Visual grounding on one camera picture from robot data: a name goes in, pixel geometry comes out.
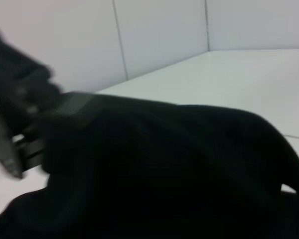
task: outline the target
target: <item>white wall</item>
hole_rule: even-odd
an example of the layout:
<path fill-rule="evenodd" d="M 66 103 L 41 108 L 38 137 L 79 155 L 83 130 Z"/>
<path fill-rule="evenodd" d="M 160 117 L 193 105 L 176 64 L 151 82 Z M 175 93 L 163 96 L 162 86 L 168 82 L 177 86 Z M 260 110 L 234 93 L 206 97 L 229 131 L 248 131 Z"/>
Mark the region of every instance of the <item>white wall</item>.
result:
<path fill-rule="evenodd" d="M 204 0 L 0 0 L 8 41 L 97 91 L 207 51 Z"/>
<path fill-rule="evenodd" d="M 111 0 L 0 0 L 0 29 L 55 69 L 66 90 L 126 80 Z"/>
<path fill-rule="evenodd" d="M 207 0 L 211 50 L 299 48 L 299 0 Z"/>
<path fill-rule="evenodd" d="M 207 51 L 204 0 L 115 0 L 128 78 Z"/>

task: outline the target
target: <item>black garment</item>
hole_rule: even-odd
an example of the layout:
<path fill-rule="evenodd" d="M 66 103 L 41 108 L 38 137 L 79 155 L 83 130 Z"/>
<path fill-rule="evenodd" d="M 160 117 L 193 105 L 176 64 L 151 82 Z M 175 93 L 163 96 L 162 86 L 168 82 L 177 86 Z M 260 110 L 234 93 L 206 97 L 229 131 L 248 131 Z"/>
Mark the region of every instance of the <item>black garment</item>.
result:
<path fill-rule="evenodd" d="M 51 71 L 0 37 L 0 115 L 11 135 L 31 125 L 35 107 L 42 112 L 58 101 L 59 89 L 49 82 Z"/>
<path fill-rule="evenodd" d="M 264 119 L 99 99 L 80 132 L 42 123 L 51 176 L 0 215 L 0 239 L 299 239 L 299 158 Z"/>

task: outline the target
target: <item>white floor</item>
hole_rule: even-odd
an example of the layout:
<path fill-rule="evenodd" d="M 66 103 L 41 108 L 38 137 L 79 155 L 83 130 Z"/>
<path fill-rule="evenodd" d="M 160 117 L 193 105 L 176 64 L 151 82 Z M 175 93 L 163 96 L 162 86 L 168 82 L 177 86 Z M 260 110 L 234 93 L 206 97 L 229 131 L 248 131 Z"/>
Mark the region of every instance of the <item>white floor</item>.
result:
<path fill-rule="evenodd" d="M 210 52 L 99 93 L 248 110 L 281 133 L 299 136 L 299 50 Z M 299 155 L 299 140 L 288 141 Z M 0 212 L 46 179 L 39 168 L 22 181 L 0 172 Z"/>

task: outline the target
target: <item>tile grout line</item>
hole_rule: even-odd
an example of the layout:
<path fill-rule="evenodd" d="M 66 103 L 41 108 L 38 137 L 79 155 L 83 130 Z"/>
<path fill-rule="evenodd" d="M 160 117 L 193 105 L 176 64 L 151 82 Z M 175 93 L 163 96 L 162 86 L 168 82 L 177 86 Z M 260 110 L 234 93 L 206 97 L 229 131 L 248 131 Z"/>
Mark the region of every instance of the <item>tile grout line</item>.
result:
<path fill-rule="evenodd" d="M 209 20 L 208 20 L 208 4 L 205 1 L 205 20 L 206 20 L 206 33 L 207 33 L 207 49 L 210 51 L 210 35 L 209 35 Z"/>
<path fill-rule="evenodd" d="M 284 137 L 286 137 L 286 138 L 299 139 L 299 136 L 293 136 L 293 135 L 288 135 L 288 134 L 284 134 Z"/>
<path fill-rule="evenodd" d="M 125 54 L 124 54 L 124 49 L 123 49 L 122 35 L 121 35 L 121 31 L 120 31 L 120 26 L 119 26 L 119 18 L 118 18 L 118 13 L 117 13 L 117 9 L 116 9 L 115 0 L 112 0 L 112 4 L 113 4 L 113 11 L 114 11 L 116 29 L 118 31 L 119 44 L 120 44 L 121 57 L 122 57 L 122 62 L 123 62 L 123 67 L 124 67 L 125 79 L 126 79 L 126 81 L 128 81 L 129 80 L 129 74 L 128 74 L 128 69 L 127 69 L 127 66 L 126 66 L 126 59 L 125 59 Z"/>

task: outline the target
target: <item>dark object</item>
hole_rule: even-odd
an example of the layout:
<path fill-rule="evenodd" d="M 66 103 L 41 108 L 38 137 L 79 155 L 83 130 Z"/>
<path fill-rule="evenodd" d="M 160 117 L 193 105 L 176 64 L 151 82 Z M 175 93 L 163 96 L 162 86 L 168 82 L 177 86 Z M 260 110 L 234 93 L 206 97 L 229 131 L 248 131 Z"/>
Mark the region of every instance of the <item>dark object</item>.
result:
<path fill-rule="evenodd" d="M 38 103 L 44 95 L 14 101 L 0 90 L 29 121 L 7 123 L 25 135 L 16 146 L 42 140 L 50 174 L 0 215 L 0 239 L 299 239 L 299 158 L 261 117 L 84 93 Z"/>
<path fill-rule="evenodd" d="M 28 148 L 42 146 L 36 122 L 58 102 L 60 91 L 48 80 L 47 67 L 6 44 L 0 37 L 0 163 L 14 177 L 37 164 L 28 158 Z M 22 142 L 12 143 L 22 134 Z"/>

